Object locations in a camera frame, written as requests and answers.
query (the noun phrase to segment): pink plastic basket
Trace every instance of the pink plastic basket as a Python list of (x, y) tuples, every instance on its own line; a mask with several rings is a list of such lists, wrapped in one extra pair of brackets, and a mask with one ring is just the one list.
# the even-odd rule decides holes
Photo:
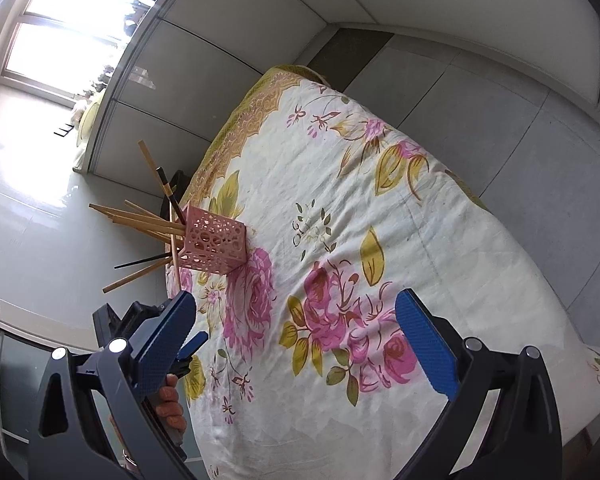
[(242, 222), (187, 206), (181, 267), (227, 274), (247, 261), (246, 229)]

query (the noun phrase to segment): floral tablecloth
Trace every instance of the floral tablecloth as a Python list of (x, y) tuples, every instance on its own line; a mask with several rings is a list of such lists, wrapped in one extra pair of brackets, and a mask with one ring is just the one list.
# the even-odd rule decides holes
[[(392, 479), (446, 403), (396, 323), (407, 287), (462, 336), (538, 346), (564, 441), (599, 413), (600, 352), (506, 229), (423, 147), (308, 69), (262, 77), (184, 202), (247, 226), (247, 264), (180, 271), (192, 334), (210, 335), (185, 381), (211, 478)], [(173, 296), (173, 267), (167, 278)]]

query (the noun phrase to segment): black stick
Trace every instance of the black stick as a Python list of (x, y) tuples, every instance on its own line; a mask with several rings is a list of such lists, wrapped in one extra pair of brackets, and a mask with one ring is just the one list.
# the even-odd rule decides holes
[(157, 171), (158, 175), (160, 176), (160, 180), (162, 181), (162, 188), (164, 189), (164, 194), (169, 199), (169, 202), (171, 202), (173, 210), (176, 212), (176, 215), (178, 215), (178, 218), (182, 222), (182, 225), (186, 225), (187, 221), (184, 218), (182, 209), (180, 209), (180, 205), (178, 204), (176, 197), (173, 196), (173, 191), (171, 190), (171, 186), (169, 186), (169, 181), (167, 180), (167, 176), (164, 174), (164, 170), (160, 166), (160, 168), (155, 168), (155, 171)]
[(122, 264), (122, 265), (118, 265), (113, 267), (114, 269), (122, 269), (122, 267), (129, 267), (132, 265), (137, 265), (137, 264), (145, 264), (147, 262), (152, 262), (154, 260), (159, 260), (160, 258), (166, 258), (167, 256), (171, 256), (171, 253), (162, 253), (162, 254), (156, 254), (155, 256), (151, 256), (149, 258), (144, 258), (142, 260), (136, 260), (134, 262), (129, 262), (128, 264)]

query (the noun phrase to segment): hand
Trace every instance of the hand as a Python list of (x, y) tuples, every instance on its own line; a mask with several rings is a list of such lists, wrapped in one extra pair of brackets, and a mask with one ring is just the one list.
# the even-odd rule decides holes
[(187, 429), (187, 421), (182, 416), (184, 409), (178, 403), (178, 391), (176, 390), (178, 378), (173, 374), (168, 374), (166, 382), (167, 385), (158, 390), (158, 395), (164, 402), (155, 407), (155, 413), (166, 419), (169, 426), (184, 433)]

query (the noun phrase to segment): tile floor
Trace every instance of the tile floor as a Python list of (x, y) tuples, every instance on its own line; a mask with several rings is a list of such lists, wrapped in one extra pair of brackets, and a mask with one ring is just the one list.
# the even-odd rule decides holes
[(600, 126), (515, 70), (394, 36), (345, 92), (480, 195), (600, 346)]
[(160, 242), (115, 226), (90, 202), (128, 199), (158, 212), (160, 199), (72, 171), (75, 134), (53, 130), (70, 110), (0, 86), (0, 298), (72, 326), (90, 328), (105, 302), (122, 314), (134, 300), (166, 298), (154, 272), (105, 295), (129, 274), (114, 265), (162, 252)]

